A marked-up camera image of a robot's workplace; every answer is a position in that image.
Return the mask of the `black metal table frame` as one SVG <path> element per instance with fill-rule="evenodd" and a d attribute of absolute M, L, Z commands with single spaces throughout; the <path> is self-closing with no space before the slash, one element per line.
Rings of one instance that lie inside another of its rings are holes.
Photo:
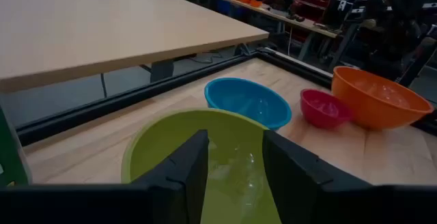
<path fill-rule="evenodd" d="M 303 79 L 325 87 L 330 88 L 332 79 L 315 70 L 297 63 L 297 61 L 288 60 L 281 57 L 278 53 L 268 53 L 266 50 L 255 51 L 251 55 L 239 55 L 211 66 L 203 67 L 175 77 L 152 83 L 136 89 L 122 92 L 115 96 L 110 96 L 102 100 L 91 102 L 81 107 L 70 109 L 59 115 L 52 115 L 48 118 L 32 122 L 16 128 L 18 138 L 22 145 L 30 145 L 42 139 L 67 131 L 81 124 L 96 120 L 110 113 L 119 111 L 131 105 L 137 104 L 148 98 L 155 97 L 159 94 L 181 87 L 203 77 L 210 76 L 221 70 L 243 64 L 252 58 L 259 58 L 280 69 L 295 74 Z"/>

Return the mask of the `dark green plastic object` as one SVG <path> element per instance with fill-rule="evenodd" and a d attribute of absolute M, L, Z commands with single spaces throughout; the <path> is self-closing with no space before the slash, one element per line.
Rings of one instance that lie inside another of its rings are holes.
<path fill-rule="evenodd" d="M 0 107 L 0 188 L 31 182 L 31 172 L 20 140 Z"/>

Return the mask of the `long wooden workbench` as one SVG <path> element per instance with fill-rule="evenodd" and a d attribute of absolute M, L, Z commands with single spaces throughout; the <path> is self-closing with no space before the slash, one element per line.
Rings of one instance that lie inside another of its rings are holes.
<path fill-rule="evenodd" d="M 297 27 L 309 31 L 310 34 L 308 35 L 305 42 L 303 43 L 298 56 L 298 59 L 301 61 L 304 60 L 307 53 L 309 52 L 311 43 L 317 34 L 327 37 L 328 38 L 326 40 L 327 42 L 330 42 L 331 40 L 335 39 L 339 35 L 339 32 L 323 29 L 321 24 L 317 24 L 312 20 L 305 18 L 302 22 L 298 22 L 297 20 L 287 18 L 282 14 L 276 14 L 273 9 L 268 10 L 267 5 L 265 4 L 262 4 L 260 7 L 257 8 L 257 7 L 253 7 L 250 3 L 243 3 L 238 0 L 223 0 L 223 1 L 227 1 L 234 6 L 244 7 L 254 12 L 263 14 L 264 16 L 271 17 L 273 19 L 278 20 L 280 23 L 288 24 L 291 28 Z"/>

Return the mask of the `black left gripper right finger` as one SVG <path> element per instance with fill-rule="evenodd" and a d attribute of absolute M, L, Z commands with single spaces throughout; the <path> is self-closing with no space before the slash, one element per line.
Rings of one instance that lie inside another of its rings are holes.
<path fill-rule="evenodd" d="M 341 194 L 371 187 L 272 130 L 263 133 L 262 156 L 282 224 L 345 223 Z"/>

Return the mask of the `blue plastic bowl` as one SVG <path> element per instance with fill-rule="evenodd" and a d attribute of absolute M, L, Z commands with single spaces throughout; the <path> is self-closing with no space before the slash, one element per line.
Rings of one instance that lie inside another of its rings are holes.
<path fill-rule="evenodd" d="M 259 83 L 235 77 L 214 79 L 204 87 L 208 107 L 238 113 L 271 130 L 278 130 L 292 118 L 287 101 Z"/>

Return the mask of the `lime green plastic bowl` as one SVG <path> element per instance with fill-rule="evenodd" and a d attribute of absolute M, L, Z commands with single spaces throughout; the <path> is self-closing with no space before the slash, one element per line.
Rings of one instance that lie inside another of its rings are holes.
<path fill-rule="evenodd" d="M 198 130 L 207 130 L 208 180 L 201 224 L 281 224 L 262 157 L 266 127 L 220 109 L 188 109 L 144 126 L 122 160 L 122 182 L 152 169 Z"/>

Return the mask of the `small pink-red plastic bowl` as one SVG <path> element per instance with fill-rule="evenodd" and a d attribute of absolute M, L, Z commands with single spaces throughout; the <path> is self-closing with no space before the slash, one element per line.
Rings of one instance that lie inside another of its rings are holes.
<path fill-rule="evenodd" d="M 300 92 L 303 117 L 317 128 L 332 130 L 352 119 L 351 110 L 338 98 L 316 89 Z"/>

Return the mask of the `black desk leg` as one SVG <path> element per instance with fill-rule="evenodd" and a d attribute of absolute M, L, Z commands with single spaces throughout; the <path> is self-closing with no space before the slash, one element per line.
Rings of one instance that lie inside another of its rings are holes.
<path fill-rule="evenodd" d="M 173 76 L 174 64 L 172 59 L 141 64 L 140 67 L 150 73 L 151 83 Z"/>

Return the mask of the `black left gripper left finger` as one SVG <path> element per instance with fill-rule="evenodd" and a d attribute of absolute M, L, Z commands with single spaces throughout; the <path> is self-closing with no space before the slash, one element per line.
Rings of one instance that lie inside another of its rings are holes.
<path fill-rule="evenodd" d="M 145 187 L 136 224 L 200 224 L 208 177 L 208 131 L 198 130 L 132 183 Z"/>

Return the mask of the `orange plastic bowl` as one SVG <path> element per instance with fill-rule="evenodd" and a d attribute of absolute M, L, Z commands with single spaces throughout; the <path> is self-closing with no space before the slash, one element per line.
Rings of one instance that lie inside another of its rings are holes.
<path fill-rule="evenodd" d="M 411 89 L 347 66 L 334 68 L 331 91 L 350 108 L 355 124 L 372 130 L 407 126 L 434 111 Z"/>

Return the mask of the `light brown wooden desk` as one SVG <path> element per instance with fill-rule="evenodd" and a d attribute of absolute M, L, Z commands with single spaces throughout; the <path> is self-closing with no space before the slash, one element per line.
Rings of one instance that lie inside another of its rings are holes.
<path fill-rule="evenodd" d="M 0 92 L 267 37 L 185 0 L 0 0 Z"/>

